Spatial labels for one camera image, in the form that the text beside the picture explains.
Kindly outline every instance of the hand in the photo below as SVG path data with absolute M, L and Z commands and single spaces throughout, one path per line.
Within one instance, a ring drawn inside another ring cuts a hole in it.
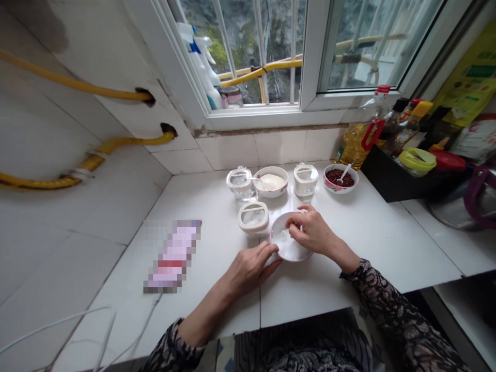
M 360 258 L 329 228 L 319 212 L 308 204 L 298 209 L 307 213 L 294 213 L 286 221 L 286 228 L 293 239 L 303 247 L 320 253 L 336 262 L 344 273 L 354 272 L 360 265 Z
M 241 250 L 217 285 L 231 301 L 260 287 L 282 262 L 277 260 L 264 268 L 269 257 L 278 251 L 277 245 L 267 241 L 255 248 Z

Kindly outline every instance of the white spray bottle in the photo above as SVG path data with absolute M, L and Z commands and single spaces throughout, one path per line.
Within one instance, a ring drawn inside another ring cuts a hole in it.
M 219 75 L 217 75 L 210 66 L 210 63 L 215 65 L 215 60 L 213 59 L 212 55 L 210 54 L 210 51 L 208 50 L 208 47 L 212 46 L 212 40 L 210 40 L 208 36 L 204 36 L 204 37 L 195 36 L 194 40 L 196 42 L 196 45 L 198 45 L 198 48 L 200 49 L 200 59 L 203 65 L 205 66 L 205 68 L 207 69 L 208 79 L 210 80 L 213 86 L 215 87 L 222 86 L 221 79 L 219 79 Z
M 191 57 L 191 61 L 195 66 L 196 72 L 198 73 L 198 77 L 200 79 L 201 85 L 207 94 L 208 102 L 210 103 L 210 107 L 212 110 L 219 110 L 222 108 L 222 99 L 220 93 L 217 89 L 214 88 L 213 84 L 210 82 L 208 78 L 208 72 L 205 66 L 200 59 L 198 52 L 200 51 L 198 46 L 193 39 L 194 28 L 193 26 L 177 22 L 177 28 L 179 30 L 179 34 L 181 38 L 186 44 L 186 48 L 188 49 L 189 56 Z

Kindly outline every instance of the woman's left hand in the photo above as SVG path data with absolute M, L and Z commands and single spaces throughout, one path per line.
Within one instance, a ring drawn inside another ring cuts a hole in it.
M 282 260 L 277 260 L 264 268 L 270 256 L 278 251 L 276 244 L 269 244 L 267 241 L 254 248 L 240 250 L 217 282 L 220 291 L 232 302 L 260 287 L 281 264 Z

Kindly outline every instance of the window frame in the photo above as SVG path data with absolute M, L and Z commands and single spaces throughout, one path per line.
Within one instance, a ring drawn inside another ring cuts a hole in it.
M 399 97 L 411 97 L 458 21 L 472 4 L 466 0 L 445 1 L 406 77 L 397 89 L 390 92 L 387 98 L 390 105 Z M 337 18 L 335 8 L 343 2 L 307 1 L 300 102 L 271 103 L 270 106 L 256 104 L 242 109 L 212 111 L 197 72 L 187 58 L 188 52 L 184 44 L 178 42 L 180 38 L 177 29 L 171 27 L 175 19 L 167 0 L 124 0 L 131 20 L 141 32 L 158 66 L 165 89 L 174 96 L 173 101 L 180 106 L 185 120 L 195 129 L 210 131 L 339 123 L 345 112 L 358 108 L 369 99 L 375 88 L 318 93 L 324 53 L 334 53 L 333 50 L 324 50 L 328 37 L 327 26 L 329 22 L 332 23 L 334 37 L 337 37 L 339 22 L 333 20 L 333 15 Z

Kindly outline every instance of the woman's right hand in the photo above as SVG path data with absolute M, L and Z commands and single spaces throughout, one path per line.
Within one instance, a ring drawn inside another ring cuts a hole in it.
M 303 204 L 298 209 L 306 209 L 308 212 L 294 213 L 288 218 L 286 228 L 291 237 L 312 252 L 329 257 L 345 274 L 354 272 L 360 265 L 360 257 L 332 232 L 314 207 Z

